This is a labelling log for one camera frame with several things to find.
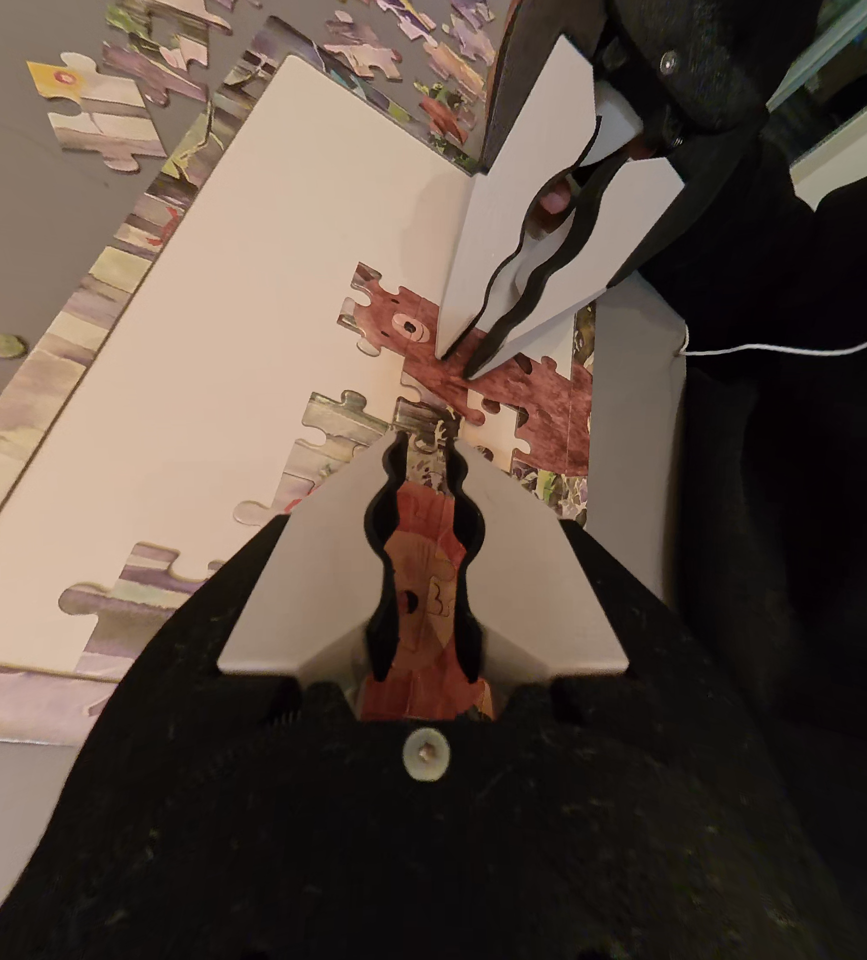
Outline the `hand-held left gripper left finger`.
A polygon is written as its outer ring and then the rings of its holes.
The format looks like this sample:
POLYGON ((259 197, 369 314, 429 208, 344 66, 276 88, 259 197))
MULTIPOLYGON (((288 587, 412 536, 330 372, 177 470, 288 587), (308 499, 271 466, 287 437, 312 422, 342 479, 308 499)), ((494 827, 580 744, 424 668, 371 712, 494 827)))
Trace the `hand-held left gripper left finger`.
POLYGON ((394 569, 408 435, 391 431, 289 514, 217 661, 226 675, 359 687, 399 641, 394 569))

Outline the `pile of puzzle pieces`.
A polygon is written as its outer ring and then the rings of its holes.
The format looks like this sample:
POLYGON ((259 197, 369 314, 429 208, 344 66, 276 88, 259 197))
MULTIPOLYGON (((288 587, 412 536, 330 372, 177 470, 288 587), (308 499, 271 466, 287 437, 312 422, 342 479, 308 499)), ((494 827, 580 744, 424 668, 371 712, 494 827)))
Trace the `pile of puzzle pieces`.
POLYGON ((92 154, 104 186, 153 174, 67 295, 36 310, 36 285, 75 238, 66 198, 0 150, 0 289, 21 303, 0 319, 0 441, 40 444, 58 418, 73 426, 166 429, 298 426, 309 391, 360 391, 368 413, 403 399, 395 353, 368 366, 337 331, 350 270, 371 258, 388 290, 405 282, 441 302, 460 234, 462 176, 475 173, 487 124, 488 74, 464 56, 491 37, 448 2, 447 23, 409 38, 414 2, 303 2, 273 9, 237 50, 171 149, 146 89, 200 88, 142 45, 104 49, 103 72, 77 51, 29 62, 30 90, 77 114, 37 107, 64 176, 92 154))

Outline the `person's right forearm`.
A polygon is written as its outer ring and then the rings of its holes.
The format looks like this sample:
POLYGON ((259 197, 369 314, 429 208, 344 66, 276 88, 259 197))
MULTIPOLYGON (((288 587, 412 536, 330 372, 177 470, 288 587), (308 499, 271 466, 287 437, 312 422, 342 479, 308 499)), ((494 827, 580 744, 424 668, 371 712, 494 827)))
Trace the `person's right forearm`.
POLYGON ((639 270, 684 321, 697 352, 759 339, 759 311, 800 270, 814 210, 775 144, 757 137, 715 200, 639 270))

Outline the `joined brown bear puzzle section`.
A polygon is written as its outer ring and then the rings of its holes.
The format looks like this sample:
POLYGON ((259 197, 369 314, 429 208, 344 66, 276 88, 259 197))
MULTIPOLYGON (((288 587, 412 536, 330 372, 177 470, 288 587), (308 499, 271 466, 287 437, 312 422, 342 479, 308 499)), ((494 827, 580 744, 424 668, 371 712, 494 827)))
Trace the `joined brown bear puzzle section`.
POLYGON ((435 355, 440 308, 427 298, 400 286, 389 290, 382 275, 358 263, 351 288, 367 296, 367 303, 351 300, 338 322, 359 335, 361 350, 387 350, 403 357, 403 379, 424 399, 445 402, 455 414, 481 426, 487 414, 468 401, 471 392, 488 403, 488 412, 502 406, 522 412, 514 430, 514 454, 524 464, 566 476, 588 473, 592 373, 579 360, 559 365, 549 356, 533 359, 516 353, 474 380, 464 377, 473 349, 485 338, 475 329, 446 359, 435 355))

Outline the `lion jigsaw puzzle board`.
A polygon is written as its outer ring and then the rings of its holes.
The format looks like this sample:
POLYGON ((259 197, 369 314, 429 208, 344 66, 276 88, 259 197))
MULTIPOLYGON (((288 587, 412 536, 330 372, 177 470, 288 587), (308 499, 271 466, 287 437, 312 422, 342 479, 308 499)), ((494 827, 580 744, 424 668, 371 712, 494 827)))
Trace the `lion jigsaw puzzle board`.
POLYGON ((78 746, 160 625, 392 429, 586 521, 591 348, 435 357, 473 178, 271 16, 0 398, 0 741, 78 746))

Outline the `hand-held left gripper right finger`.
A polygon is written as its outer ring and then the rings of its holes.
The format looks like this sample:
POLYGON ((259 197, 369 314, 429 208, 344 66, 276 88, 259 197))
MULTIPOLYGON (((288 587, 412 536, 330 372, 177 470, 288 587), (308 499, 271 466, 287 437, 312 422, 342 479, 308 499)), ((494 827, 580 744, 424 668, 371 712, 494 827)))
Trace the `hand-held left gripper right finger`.
POLYGON ((555 512, 462 439, 446 462, 464 550, 453 615, 464 676, 521 687, 625 673, 628 656, 555 512))

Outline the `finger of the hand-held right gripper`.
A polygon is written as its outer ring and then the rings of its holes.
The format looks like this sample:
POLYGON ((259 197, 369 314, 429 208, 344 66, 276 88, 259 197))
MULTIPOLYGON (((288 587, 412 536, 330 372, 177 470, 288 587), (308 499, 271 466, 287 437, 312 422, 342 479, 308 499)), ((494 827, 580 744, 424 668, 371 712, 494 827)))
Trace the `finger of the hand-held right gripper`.
POLYGON ((520 340, 604 294, 683 186, 667 158, 617 153, 601 162, 567 220, 513 263, 512 302, 474 348, 467 378, 506 362, 520 340))
POLYGON ((576 168, 598 132, 594 68, 566 35, 540 61, 494 159, 482 158, 441 297, 435 355, 446 359, 471 330, 494 330, 519 306, 541 241, 528 218, 556 181, 576 168))

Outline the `person's right hand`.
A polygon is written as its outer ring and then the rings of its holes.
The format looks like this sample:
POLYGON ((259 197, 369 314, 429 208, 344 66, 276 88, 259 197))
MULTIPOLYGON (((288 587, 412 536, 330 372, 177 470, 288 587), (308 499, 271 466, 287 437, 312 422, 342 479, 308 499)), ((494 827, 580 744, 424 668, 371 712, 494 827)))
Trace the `person's right hand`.
POLYGON ((571 174, 565 174, 549 186, 527 215, 526 235, 540 240, 558 229, 573 211, 578 189, 571 174))

